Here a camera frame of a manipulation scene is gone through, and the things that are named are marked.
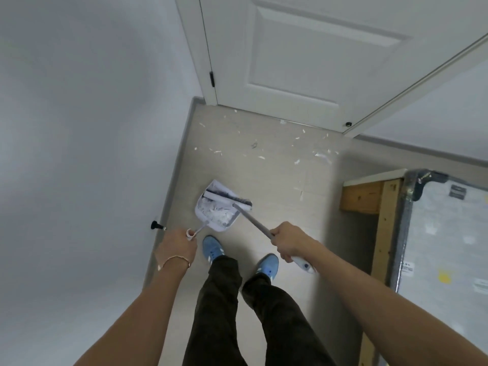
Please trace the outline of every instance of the sneaker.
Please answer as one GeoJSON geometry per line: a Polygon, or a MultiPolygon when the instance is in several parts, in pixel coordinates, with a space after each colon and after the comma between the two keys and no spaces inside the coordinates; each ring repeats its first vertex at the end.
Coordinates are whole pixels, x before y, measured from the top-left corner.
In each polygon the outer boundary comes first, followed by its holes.
{"type": "Polygon", "coordinates": [[[278,263],[276,254],[270,253],[259,261],[256,273],[262,272],[273,281],[278,273],[278,263]]]}
{"type": "Polygon", "coordinates": [[[204,256],[210,264],[212,264],[217,257],[225,255],[222,245],[220,245],[220,242],[212,235],[205,236],[202,245],[204,256]]]}

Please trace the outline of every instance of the white wall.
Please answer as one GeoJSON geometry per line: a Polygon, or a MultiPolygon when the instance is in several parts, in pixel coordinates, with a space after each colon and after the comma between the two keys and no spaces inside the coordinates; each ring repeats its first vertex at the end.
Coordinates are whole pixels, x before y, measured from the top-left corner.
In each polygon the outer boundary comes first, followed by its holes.
{"type": "Polygon", "coordinates": [[[140,292],[201,95],[174,0],[0,0],[0,364],[74,363],[140,292]]]}
{"type": "Polygon", "coordinates": [[[364,135],[488,161],[488,60],[364,135]]]}

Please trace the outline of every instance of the leg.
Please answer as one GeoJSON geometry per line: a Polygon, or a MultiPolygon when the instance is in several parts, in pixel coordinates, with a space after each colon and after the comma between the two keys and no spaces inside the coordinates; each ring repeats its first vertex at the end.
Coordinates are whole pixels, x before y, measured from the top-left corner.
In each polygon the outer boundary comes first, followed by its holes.
{"type": "Polygon", "coordinates": [[[242,288],[244,300],[263,325],[266,366],[333,366],[335,363],[296,302],[284,290],[271,285],[268,273],[258,271],[242,288]]]}
{"type": "Polygon", "coordinates": [[[198,295],[184,366],[246,366],[237,346],[237,294],[242,283],[237,261],[212,259],[208,279],[198,295]]]}

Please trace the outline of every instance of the white door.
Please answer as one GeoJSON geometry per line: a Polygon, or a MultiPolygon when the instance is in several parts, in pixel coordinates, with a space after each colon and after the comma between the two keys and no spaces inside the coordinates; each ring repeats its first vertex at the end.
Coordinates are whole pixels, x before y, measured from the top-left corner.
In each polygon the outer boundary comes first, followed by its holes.
{"type": "Polygon", "coordinates": [[[335,131],[488,33],[488,0],[200,0],[217,102],[335,131]]]}

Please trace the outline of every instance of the yellow sticker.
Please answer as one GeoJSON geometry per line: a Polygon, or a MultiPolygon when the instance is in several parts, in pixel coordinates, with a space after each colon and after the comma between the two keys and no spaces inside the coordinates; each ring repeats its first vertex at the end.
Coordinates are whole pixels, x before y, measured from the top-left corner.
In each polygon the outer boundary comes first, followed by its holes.
{"type": "Polygon", "coordinates": [[[452,271],[446,271],[439,269],[439,281],[443,284],[450,284],[452,271]]]}

